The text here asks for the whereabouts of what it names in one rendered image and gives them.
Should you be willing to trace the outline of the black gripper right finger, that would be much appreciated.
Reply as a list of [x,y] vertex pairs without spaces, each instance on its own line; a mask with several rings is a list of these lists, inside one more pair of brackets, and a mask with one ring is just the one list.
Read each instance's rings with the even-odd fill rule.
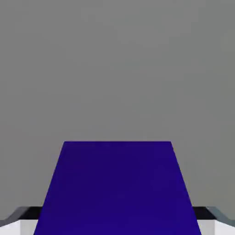
[[235,235],[235,220],[216,207],[193,207],[201,235]]

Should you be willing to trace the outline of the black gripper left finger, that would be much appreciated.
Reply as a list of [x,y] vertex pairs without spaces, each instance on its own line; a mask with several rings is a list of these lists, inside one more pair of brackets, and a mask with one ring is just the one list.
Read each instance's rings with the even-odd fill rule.
[[10,216],[0,219],[0,235],[34,235],[41,206],[21,206]]

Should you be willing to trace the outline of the small blue cube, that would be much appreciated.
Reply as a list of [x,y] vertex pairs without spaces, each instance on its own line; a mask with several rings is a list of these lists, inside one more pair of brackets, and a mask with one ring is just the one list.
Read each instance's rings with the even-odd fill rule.
[[169,141],[66,141],[34,235],[201,235]]

